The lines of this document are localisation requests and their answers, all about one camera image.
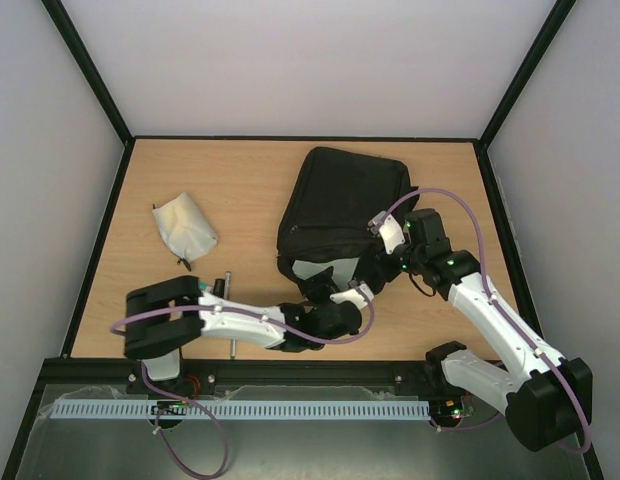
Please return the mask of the grey Great Gatsby book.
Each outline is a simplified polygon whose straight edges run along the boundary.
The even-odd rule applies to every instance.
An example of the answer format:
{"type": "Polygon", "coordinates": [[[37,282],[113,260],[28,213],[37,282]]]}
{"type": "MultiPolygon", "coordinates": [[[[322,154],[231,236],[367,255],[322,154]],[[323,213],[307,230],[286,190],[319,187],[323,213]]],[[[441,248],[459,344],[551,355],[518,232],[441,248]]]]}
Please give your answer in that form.
{"type": "Polygon", "coordinates": [[[338,290],[343,291],[349,289],[349,283],[353,280],[358,262],[358,257],[336,259],[324,263],[296,260],[293,263],[292,271],[297,278],[308,280],[326,269],[333,268],[331,278],[337,285],[338,290]]]}

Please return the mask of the black student backpack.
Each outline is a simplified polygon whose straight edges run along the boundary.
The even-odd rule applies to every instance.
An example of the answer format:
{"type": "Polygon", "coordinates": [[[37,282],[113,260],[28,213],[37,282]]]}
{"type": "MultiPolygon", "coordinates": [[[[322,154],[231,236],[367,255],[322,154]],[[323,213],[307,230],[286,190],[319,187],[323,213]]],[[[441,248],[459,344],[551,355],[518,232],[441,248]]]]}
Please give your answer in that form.
{"type": "Polygon", "coordinates": [[[359,258],[368,247],[383,245],[369,231],[368,222],[415,189],[408,167],[398,160],[313,148],[278,228],[279,272],[301,292],[303,280],[292,271],[296,260],[359,258]]]}

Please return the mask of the white fabric pouch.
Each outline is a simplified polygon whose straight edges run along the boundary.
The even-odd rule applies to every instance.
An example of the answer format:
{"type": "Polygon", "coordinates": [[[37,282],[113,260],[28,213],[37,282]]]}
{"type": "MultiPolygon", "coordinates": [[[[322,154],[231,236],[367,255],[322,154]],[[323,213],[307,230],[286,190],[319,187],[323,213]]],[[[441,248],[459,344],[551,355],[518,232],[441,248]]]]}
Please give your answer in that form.
{"type": "Polygon", "coordinates": [[[218,243],[217,233],[185,192],[160,207],[153,206],[152,214],[161,240],[188,271],[218,243]]]}

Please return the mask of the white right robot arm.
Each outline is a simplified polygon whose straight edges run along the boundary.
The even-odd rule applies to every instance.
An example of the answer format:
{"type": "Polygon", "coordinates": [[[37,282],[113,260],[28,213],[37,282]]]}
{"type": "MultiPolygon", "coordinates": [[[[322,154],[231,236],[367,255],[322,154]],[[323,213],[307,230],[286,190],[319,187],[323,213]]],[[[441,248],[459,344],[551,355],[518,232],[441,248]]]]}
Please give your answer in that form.
{"type": "Polygon", "coordinates": [[[403,223],[382,211],[368,227],[383,241],[383,259],[422,277],[471,321],[502,362],[484,361],[459,342],[440,345],[426,355],[426,379],[433,389],[455,386],[480,398],[505,417],[514,437],[532,452],[589,426],[589,366],[550,346],[505,301],[471,252],[452,249],[435,210],[412,211],[403,223]]]}

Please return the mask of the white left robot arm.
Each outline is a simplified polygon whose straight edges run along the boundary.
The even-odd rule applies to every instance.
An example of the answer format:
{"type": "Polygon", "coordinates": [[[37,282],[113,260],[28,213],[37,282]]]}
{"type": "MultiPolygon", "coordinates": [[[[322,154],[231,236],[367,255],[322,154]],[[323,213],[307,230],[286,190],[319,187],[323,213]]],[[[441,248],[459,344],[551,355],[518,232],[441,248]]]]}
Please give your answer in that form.
{"type": "Polygon", "coordinates": [[[300,353],[352,343],[372,326],[362,321],[374,294],[364,283],[332,293],[324,303],[241,304],[202,289],[184,275],[134,290],[126,296],[125,318],[110,331],[124,338],[124,356],[139,361],[152,381],[181,376],[182,347],[201,337],[300,353]]]}

